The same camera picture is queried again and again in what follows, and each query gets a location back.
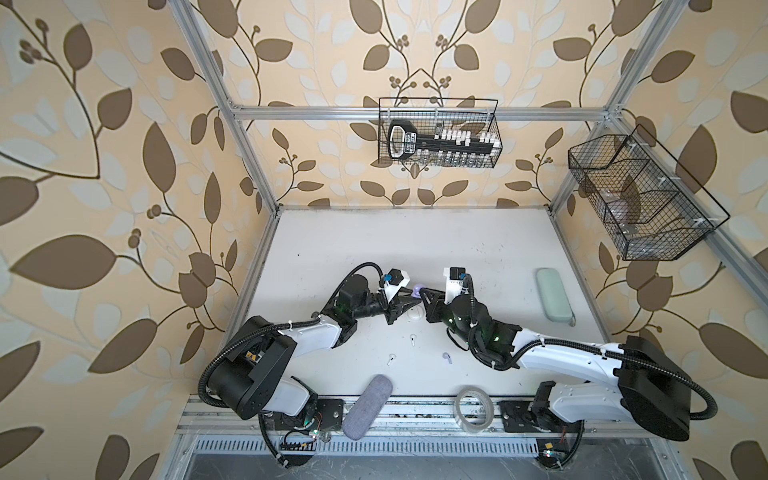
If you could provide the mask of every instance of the leaf pattern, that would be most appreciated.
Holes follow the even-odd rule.
[[[20,346],[0,357],[0,402],[26,378],[38,355],[39,341]]]
[[[35,247],[11,266],[27,280],[62,290],[95,284],[112,270],[114,252],[95,238],[65,235]]]
[[[221,212],[221,188],[219,187],[219,180],[216,179],[216,174],[213,172],[210,174],[210,177],[208,177],[208,183],[205,186],[203,210],[205,210],[205,217],[211,224],[216,223],[216,220],[219,220],[219,212]]]
[[[205,329],[202,325],[197,325],[195,329],[192,330],[189,339],[187,339],[187,344],[184,346],[184,351],[181,353],[180,364],[187,363],[192,359],[194,354],[200,349],[200,344],[203,342],[204,336]]]
[[[722,323],[706,323],[699,329],[699,336],[724,365],[747,376],[768,379],[768,355],[735,329]]]
[[[0,468],[26,452],[42,434],[40,427],[22,427],[0,433]]]
[[[22,177],[0,177],[0,226],[26,214],[40,198],[38,185]]]
[[[131,323],[115,335],[96,356],[88,371],[113,373],[124,369],[147,351],[157,334],[157,324],[151,319]]]
[[[176,47],[166,48],[160,52],[160,56],[165,62],[168,70],[182,80],[192,80],[194,78],[194,66],[187,54]]]
[[[131,447],[120,435],[109,435],[96,464],[96,480],[118,480],[128,467]]]
[[[80,70],[88,65],[93,57],[91,37],[82,23],[70,28],[64,36],[64,57],[72,70]]]
[[[235,266],[235,260],[237,260],[237,240],[233,240],[230,249],[227,250],[227,259],[224,261],[224,268],[227,272],[232,271]]]

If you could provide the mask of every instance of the tape roll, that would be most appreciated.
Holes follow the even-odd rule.
[[[480,400],[483,409],[485,409],[485,420],[483,423],[472,423],[462,414],[462,399],[471,396]],[[456,396],[453,402],[453,418],[456,419],[458,426],[462,427],[467,433],[480,433],[493,423],[493,401],[487,393],[477,387],[469,386],[463,389]]]

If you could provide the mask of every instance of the electrical wire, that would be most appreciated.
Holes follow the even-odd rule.
[[[593,355],[599,355],[599,356],[605,355],[605,357],[609,359],[616,359],[622,362],[631,363],[642,369],[650,370],[655,373],[660,373],[661,375],[664,375],[672,380],[675,380],[676,382],[682,383],[689,389],[693,390],[707,403],[707,407],[701,412],[692,412],[690,414],[691,420],[707,420],[707,419],[711,419],[717,414],[717,402],[715,402],[715,399],[713,398],[713,396],[707,390],[705,390],[704,387],[694,382],[693,380],[687,378],[686,376],[682,376],[680,373],[665,369],[663,366],[660,366],[656,363],[648,362],[646,360],[627,355],[626,353],[616,353],[616,352],[611,352],[610,350],[606,350],[605,352],[603,352],[596,346],[589,346],[579,342],[572,342],[570,340],[544,339],[544,344],[554,345],[554,346],[566,346],[576,350],[583,350],[585,352],[592,353]],[[541,346],[540,340],[534,340],[532,342],[526,343],[520,348],[520,350],[518,350],[512,356],[511,362],[513,364],[516,364],[518,360],[527,351],[529,351],[530,349],[536,346]]]
[[[453,344],[454,344],[454,345],[456,345],[456,346],[457,346],[457,347],[458,347],[460,350],[463,350],[463,351],[465,351],[465,352],[468,352],[468,351],[469,351],[469,347],[467,347],[467,348],[464,348],[464,347],[462,347],[461,345],[459,345],[459,344],[458,344],[458,342],[456,341],[456,339],[455,339],[455,338],[453,338],[453,336],[451,335],[451,329],[449,329],[448,327],[446,327],[446,328],[445,328],[445,334],[448,336],[448,338],[450,338],[450,339],[451,339],[451,341],[453,342]]]

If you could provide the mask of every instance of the wire mesh basket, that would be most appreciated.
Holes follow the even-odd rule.
[[[379,162],[493,168],[503,148],[497,106],[483,98],[380,98]]]
[[[603,135],[568,150],[568,168],[589,199],[624,260],[676,260],[730,218],[723,206],[684,165],[669,175],[648,153],[646,130]],[[684,184],[695,188],[686,191]],[[716,213],[706,214],[694,194]]]

